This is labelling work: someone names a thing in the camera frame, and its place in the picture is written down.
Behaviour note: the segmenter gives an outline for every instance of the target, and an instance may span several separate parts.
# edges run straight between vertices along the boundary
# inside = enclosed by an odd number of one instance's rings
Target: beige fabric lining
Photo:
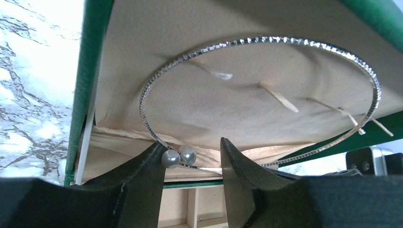
[[[378,74],[383,93],[374,117],[403,110],[403,55],[335,0],[116,0],[96,98],[99,133],[149,140],[138,103],[155,70],[190,49],[251,34],[306,37],[345,48]],[[308,97],[343,107],[357,121],[372,99],[371,84],[361,70],[312,48],[247,45],[217,50],[196,61],[233,77],[224,81],[192,62],[180,64],[156,82],[145,110],[151,127],[164,140],[200,148],[200,158],[206,160],[198,160],[197,165],[217,165],[213,159],[217,160],[214,152],[221,137],[240,150],[264,150],[246,153],[266,163],[352,128],[346,116],[309,102]],[[299,112],[279,104],[258,86],[260,82],[279,91]],[[107,142],[119,147],[120,136],[90,147],[87,163],[102,162],[93,156],[106,150],[125,159],[135,156],[128,152],[143,151],[141,143],[138,150],[105,146]]]
[[[136,157],[155,141],[149,140],[151,136],[135,132],[114,131],[106,128],[94,127],[87,155],[83,181],[108,172],[120,164]],[[175,139],[166,142],[178,142]],[[242,153],[259,164],[273,162],[283,156],[295,152],[313,143],[304,145],[271,146],[246,150]],[[212,149],[195,147],[197,160],[195,165],[202,167],[221,167],[220,152]],[[210,180],[221,177],[221,172],[206,172],[183,167],[167,169],[165,181],[195,181]]]

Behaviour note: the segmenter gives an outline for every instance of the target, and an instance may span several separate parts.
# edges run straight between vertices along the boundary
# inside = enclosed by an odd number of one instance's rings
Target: white pearl
[[[161,162],[163,166],[167,169],[178,167],[180,161],[181,156],[175,150],[167,150],[163,153],[161,157]]]
[[[181,152],[181,161],[187,165],[193,165],[197,158],[196,150],[188,145],[183,145],[179,148]]]

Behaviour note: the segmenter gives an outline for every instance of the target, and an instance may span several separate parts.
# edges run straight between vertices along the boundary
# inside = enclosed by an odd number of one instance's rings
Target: white marble
[[[346,170],[345,153],[284,166],[278,170],[299,176],[321,176]]]
[[[83,0],[0,0],[0,177],[62,184]]]

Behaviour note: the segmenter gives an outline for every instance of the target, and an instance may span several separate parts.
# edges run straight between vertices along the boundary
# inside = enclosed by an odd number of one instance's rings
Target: wooden compartment
[[[164,189],[159,228],[227,228],[222,185]]]

